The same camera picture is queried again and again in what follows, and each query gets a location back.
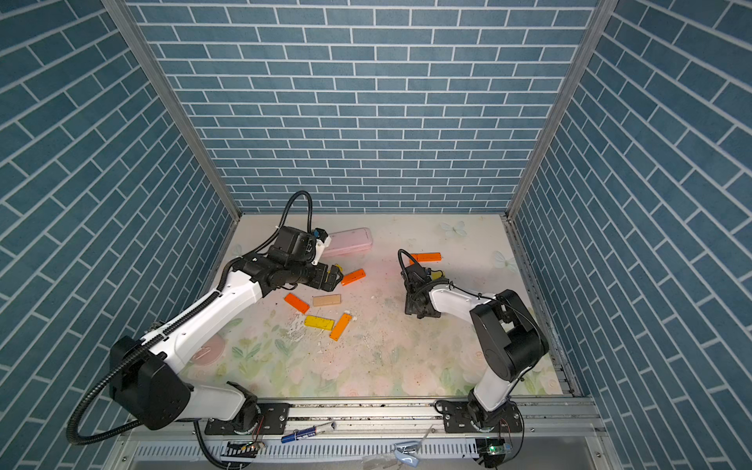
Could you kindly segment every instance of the aluminum frame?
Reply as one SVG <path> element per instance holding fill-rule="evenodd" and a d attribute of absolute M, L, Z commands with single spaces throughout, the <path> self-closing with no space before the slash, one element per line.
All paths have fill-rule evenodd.
<path fill-rule="evenodd" d="M 543 330 L 544 335 L 548 338 L 551 362 L 554 368 L 561 368 L 563 374 L 566 377 L 567 384 L 569 386 L 569 392 L 573 396 L 582 396 L 582 388 L 578 383 L 575 370 L 572 368 L 572 364 L 567 358 L 566 350 L 562 345 L 559 333 L 556 331 L 556 327 L 553 324 L 553 318 L 546 306 L 546 301 L 543 298 L 538 280 L 535 278 L 535 272 L 532 269 L 530 258 L 527 256 L 525 247 L 522 244 L 520 238 L 520 232 L 517 230 L 517 224 L 513 220 L 504 220 L 504 229 L 509 239 L 509 244 L 512 248 L 514 258 L 517 260 L 517 268 L 520 270 L 520 275 L 525 283 L 528 296 L 530 297 L 530 303 L 532 309 L 535 312 L 535 317 L 538 320 L 538 324 Z"/>
<path fill-rule="evenodd" d="M 284 401 L 291 405 L 285 433 L 328 420 L 337 421 L 338 426 L 334 432 L 309 438 L 305 441 L 308 444 L 391 445 L 399 440 L 421 439 L 430 426 L 433 426 L 435 432 L 429 434 L 424 442 L 425 444 L 431 444 L 433 441 L 436 444 L 465 445 L 469 440 L 475 438 L 496 437 L 495 432 L 482 433 L 474 430 L 464 434 L 446 434 L 442 424 L 442 416 L 432 406 L 437 399 L 441 399 L 441 397 L 263 399 L 259 401 Z M 515 398 L 515 402 L 523 415 L 526 438 L 538 436 L 592 438 L 592 444 L 589 444 L 592 452 L 600 452 L 601 455 L 607 453 L 603 442 L 608 440 L 608 436 L 592 398 L 521 396 Z M 516 440 L 521 435 L 521 432 L 512 433 L 512 438 Z M 205 440 L 207 445 L 218 454 L 228 441 L 237 441 L 238 438 L 205 436 Z M 265 436 L 263 440 L 268 445 L 273 445 L 279 442 L 280 436 Z M 147 452 L 139 450 L 146 447 L 150 447 Z M 136 428 L 118 438 L 118 442 L 104 468 L 127 470 L 133 462 L 144 460 L 192 461 L 202 459 L 203 457 L 197 449 L 198 445 L 191 423 L 172 423 L 157 431 Z M 290 460 L 285 460 L 287 457 L 289 456 L 267 455 L 263 461 L 289 462 Z M 304 460 L 296 459 L 295 461 L 302 462 Z"/>
<path fill-rule="evenodd" d="M 199 297 L 209 292 L 209 289 L 214 285 L 214 281 L 217 277 L 217 272 L 219 272 L 222 268 L 224 268 L 224 266 L 222 265 L 222 260 L 225 259 L 227 250 L 230 249 L 230 244 L 232 243 L 232 237 L 235 236 L 235 230 L 238 229 L 239 222 L 240 220 L 233 220 L 230 223 L 229 230 L 225 234 L 225 239 L 222 241 L 222 245 L 220 246 L 220 249 L 217 252 L 217 257 L 214 259 L 214 262 L 211 263 L 211 268 L 209 269 L 209 275 L 204 280 L 204 285 L 201 286 Z"/>
<path fill-rule="evenodd" d="M 559 128 L 559 124 L 562 122 L 564 112 L 569 106 L 569 102 L 572 100 L 572 96 L 577 91 L 577 85 L 580 83 L 580 79 L 585 74 L 585 68 L 590 62 L 590 58 L 593 57 L 593 51 L 600 41 L 601 35 L 605 30 L 608 20 L 611 18 L 611 13 L 614 12 L 618 0 L 600 0 L 598 6 L 593 12 L 593 16 L 590 18 L 590 23 L 585 30 L 585 34 L 582 37 L 580 47 L 577 48 L 575 57 L 572 59 L 572 63 L 569 66 L 569 70 L 566 72 L 564 82 L 562 83 L 561 90 L 556 94 L 556 99 L 551 106 L 551 112 L 546 120 L 546 123 L 538 134 L 538 140 L 535 142 L 535 146 L 530 153 L 530 160 L 528 160 L 525 169 L 522 172 L 520 182 L 517 185 L 517 191 L 512 195 L 512 200 L 509 202 L 507 209 L 507 217 L 511 220 L 517 215 L 522 207 L 522 202 L 525 199 L 525 195 L 530 189 L 533 178 L 538 173 L 543 158 L 546 156 L 548 148 L 551 146 L 556 130 Z"/>
<path fill-rule="evenodd" d="M 133 56 L 138 61 L 149 82 L 154 87 L 157 96 L 162 101 L 167 112 L 170 113 L 180 134 L 185 138 L 186 143 L 188 143 L 193 152 L 193 157 L 196 158 L 196 161 L 203 168 L 211 186 L 217 191 L 217 195 L 222 200 L 232 219 L 238 222 L 241 217 L 240 208 L 238 208 L 227 185 L 222 180 L 217 167 L 211 161 L 211 157 L 209 157 L 204 143 L 199 137 L 198 132 L 196 132 L 196 128 L 193 127 L 193 123 L 190 122 L 188 115 L 183 109 L 183 105 L 180 104 L 177 94 L 172 89 L 172 85 L 167 80 L 162 66 L 159 65 L 159 61 L 157 61 L 154 52 L 149 47 L 144 33 L 136 24 L 125 0 L 102 0 L 102 4 L 110 14 L 110 18 L 112 18 L 115 26 L 117 26 L 128 47 L 130 47 Z"/>

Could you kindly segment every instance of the metal bracket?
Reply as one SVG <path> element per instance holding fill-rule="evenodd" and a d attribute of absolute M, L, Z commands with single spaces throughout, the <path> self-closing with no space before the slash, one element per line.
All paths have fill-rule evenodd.
<path fill-rule="evenodd" d="M 284 427 L 287 424 L 287 415 L 290 413 L 290 405 L 287 403 L 259 403 L 259 410 L 264 417 L 261 423 L 261 432 L 263 435 L 282 435 Z M 204 429 L 206 435 L 234 435 L 238 434 L 233 431 L 229 421 L 209 420 Z"/>
<path fill-rule="evenodd" d="M 473 426 L 468 414 L 468 402 L 442 402 L 440 405 L 444 412 L 444 431 L 447 434 L 467 434 L 468 432 L 477 432 L 478 430 Z M 522 432 L 522 420 L 520 417 L 520 409 L 513 402 L 506 402 L 502 409 L 499 422 L 504 420 L 509 425 L 510 429 L 503 428 L 500 424 L 493 427 L 491 432 Z"/>

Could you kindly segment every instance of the beige wooden block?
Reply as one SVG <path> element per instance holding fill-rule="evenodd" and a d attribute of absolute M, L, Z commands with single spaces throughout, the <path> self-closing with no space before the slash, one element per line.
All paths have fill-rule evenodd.
<path fill-rule="evenodd" d="M 342 303 L 342 296 L 339 294 L 314 297 L 314 307 L 326 307 L 327 305 L 340 305 L 341 303 Z"/>

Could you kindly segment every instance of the wooden block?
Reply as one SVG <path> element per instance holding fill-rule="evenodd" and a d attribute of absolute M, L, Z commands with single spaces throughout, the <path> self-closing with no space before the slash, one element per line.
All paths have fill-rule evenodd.
<path fill-rule="evenodd" d="M 410 253 L 418 262 L 441 261 L 441 253 Z"/>
<path fill-rule="evenodd" d="M 330 320 L 329 318 L 314 317 L 313 315 L 306 315 L 304 324 L 306 326 L 321 328 L 327 331 L 332 331 L 332 328 L 334 328 L 334 320 Z"/>
<path fill-rule="evenodd" d="M 358 269 L 357 271 L 353 271 L 349 273 L 347 276 L 345 276 L 342 279 L 342 285 L 347 286 L 350 283 L 355 282 L 356 280 L 363 279 L 365 277 L 365 271 L 362 269 Z"/>
<path fill-rule="evenodd" d="M 340 296 L 339 294 L 314 297 L 314 307 L 326 307 L 327 305 L 340 305 L 341 303 L 342 303 L 342 296 Z"/>
<path fill-rule="evenodd" d="M 311 308 L 307 303 L 303 302 L 301 299 L 298 299 L 293 294 L 287 294 L 287 297 L 284 298 L 284 301 L 295 307 L 295 309 L 300 311 L 300 313 L 302 314 L 305 314 L 305 312 L 307 312 L 308 309 Z"/>
<path fill-rule="evenodd" d="M 339 321 L 337 322 L 337 326 L 334 327 L 329 337 L 333 339 L 334 341 L 338 341 L 339 337 L 342 336 L 342 332 L 344 331 L 345 326 L 347 326 L 347 324 L 352 319 L 353 319 L 352 315 L 342 314 L 342 318 L 339 319 Z"/>

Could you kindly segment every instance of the orange wooden block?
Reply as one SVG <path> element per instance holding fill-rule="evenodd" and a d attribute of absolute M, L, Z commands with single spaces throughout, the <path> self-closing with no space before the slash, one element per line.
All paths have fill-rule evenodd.
<path fill-rule="evenodd" d="M 418 262 L 441 261 L 441 253 L 410 253 Z"/>
<path fill-rule="evenodd" d="M 329 334 L 329 337 L 333 339 L 334 341 L 338 341 L 339 337 L 342 336 L 342 332 L 344 331 L 344 328 L 352 319 L 353 319 L 352 315 L 342 314 L 342 318 L 339 319 L 339 321 L 337 322 L 337 325 L 332 330 L 332 333 Z"/>
<path fill-rule="evenodd" d="M 287 294 L 287 297 L 284 298 L 284 301 L 295 307 L 296 310 L 300 311 L 300 313 L 302 314 L 305 314 L 305 312 L 307 312 L 308 309 L 311 308 L 307 303 L 303 302 L 301 299 L 298 299 L 293 294 Z"/>
<path fill-rule="evenodd" d="M 358 269 L 357 271 L 349 273 L 347 276 L 345 276 L 342 279 L 342 285 L 347 286 L 351 282 L 355 282 L 356 280 L 363 279 L 365 277 L 365 271 L 362 269 Z"/>

